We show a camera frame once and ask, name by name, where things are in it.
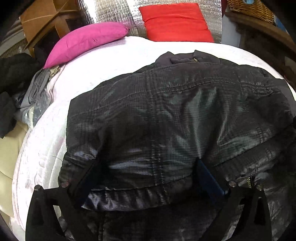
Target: silver foil sheet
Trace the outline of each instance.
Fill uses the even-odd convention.
[[[88,24],[122,22],[130,28],[130,36],[146,37],[139,7],[155,4],[197,2],[216,43],[221,42],[221,0],[79,0]]]

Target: bed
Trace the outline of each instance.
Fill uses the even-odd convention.
[[[53,103],[33,129],[29,129],[21,147],[12,181],[13,222],[26,228],[34,186],[58,187],[57,177],[66,152],[67,112],[71,99],[101,82],[120,74],[134,72],[153,63],[170,51],[210,53],[237,64],[263,68],[275,78],[282,76],[257,56],[229,45],[205,42],[152,42],[141,37],[124,37],[88,51],[63,66],[51,81]]]

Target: red cushion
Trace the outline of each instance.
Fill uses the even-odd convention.
[[[156,42],[214,42],[197,3],[139,7],[147,37]]]

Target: wicker basket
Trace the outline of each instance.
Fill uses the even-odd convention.
[[[274,15],[260,0],[245,4],[242,0],[227,0],[230,10],[274,23]]]

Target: pink pillow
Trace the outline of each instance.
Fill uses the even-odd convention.
[[[67,63],[86,51],[124,37],[128,29],[122,23],[87,25],[62,37],[50,52],[44,69]]]

